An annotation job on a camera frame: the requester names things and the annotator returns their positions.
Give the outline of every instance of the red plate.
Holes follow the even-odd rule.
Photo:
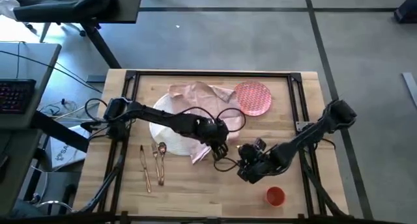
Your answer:
[[[268,111],[272,97],[269,89],[262,83],[247,81],[235,87],[240,110],[249,116],[259,116]]]

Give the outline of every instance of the keyboard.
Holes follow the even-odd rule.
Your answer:
[[[24,114],[35,84],[33,79],[0,79],[0,114]]]

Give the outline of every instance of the pink cloth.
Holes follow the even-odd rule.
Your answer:
[[[172,100],[173,113],[179,113],[190,107],[197,106],[206,109],[214,118],[216,118],[222,110],[228,107],[240,109],[237,95],[234,90],[209,86],[200,81],[191,84],[172,85],[168,88],[168,93]],[[210,118],[206,112],[200,109],[192,109],[189,113]],[[243,124],[243,116],[239,111],[225,111],[220,115],[220,118],[224,120],[229,130],[236,130]],[[238,136],[239,132],[229,133],[227,140],[236,140]],[[190,144],[192,163],[199,161],[211,150],[210,147],[204,144],[202,145],[197,140],[190,139],[188,142]]]

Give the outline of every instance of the desk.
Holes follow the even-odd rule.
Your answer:
[[[33,15],[30,15],[28,18],[19,18],[19,20],[24,22],[38,22],[38,23],[80,23],[83,29],[85,30],[87,36],[90,38],[91,42],[94,44],[98,52],[103,56],[103,59],[107,62],[110,68],[121,68],[119,62],[115,58],[114,54],[111,52],[107,46],[104,39],[101,37],[98,32],[100,23],[136,23],[137,13],[139,12],[141,0],[116,0],[116,3],[113,4],[113,7],[109,8],[107,12],[97,15],[97,18],[90,19],[86,18],[81,21],[49,21],[44,19],[37,20]],[[32,0],[22,0],[22,5],[33,5],[36,2]],[[91,82],[100,82],[100,76],[93,76],[88,79]]]
[[[0,51],[17,54],[17,49],[18,43],[0,43]],[[20,44],[20,55],[51,66],[55,66],[60,50],[61,46],[57,44]],[[16,66],[17,57],[0,53],[0,78],[15,78]],[[10,157],[5,177],[0,183],[0,216],[12,210],[30,162],[38,147],[42,131],[27,128],[38,107],[51,73],[51,68],[20,59],[19,78],[36,80],[35,95],[26,114],[20,116],[0,115],[0,152],[8,144],[7,154]],[[8,129],[15,128],[16,130],[3,130],[5,127]]]
[[[108,102],[110,98],[121,95],[125,74],[126,70],[109,70],[102,95],[104,101]],[[301,77],[310,119],[317,120],[324,109],[317,73],[302,72]],[[261,137],[268,147],[271,147],[276,143],[289,141],[295,136],[287,81],[274,77],[144,76],[141,74],[137,101],[153,106],[167,92],[168,86],[196,80],[228,89],[233,89],[236,84],[246,80],[260,81],[272,93],[270,110],[260,117],[248,117],[247,124],[240,133],[239,141],[235,145],[229,145],[228,156],[230,158],[238,159],[236,145],[251,143],[256,137]],[[100,106],[100,116],[104,110],[104,106]],[[132,126],[129,140],[118,213],[128,211],[129,216],[165,218],[179,216],[295,218],[298,214],[307,212],[298,156],[286,173],[265,177],[256,184],[249,184],[236,175],[237,168],[228,173],[216,171],[210,155],[192,165],[187,156],[167,154],[165,155],[165,186],[157,186],[151,142],[149,123],[137,120]],[[145,147],[152,193],[147,193],[146,190],[139,160],[140,145]],[[94,140],[89,145],[74,202],[75,209],[85,206],[100,187],[109,148],[110,140],[104,138]],[[316,153],[324,188],[338,206],[347,213],[345,194],[333,146],[326,142],[320,143]],[[270,186],[279,186],[286,193],[287,198],[283,206],[273,208],[264,202],[265,191]],[[110,188],[106,210],[109,210],[112,191],[113,189]],[[315,192],[312,194],[314,211],[318,213]]]

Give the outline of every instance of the red cup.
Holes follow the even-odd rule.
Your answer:
[[[281,206],[285,201],[285,193],[279,187],[271,187],[266,191],[265,200],[273,207]]]

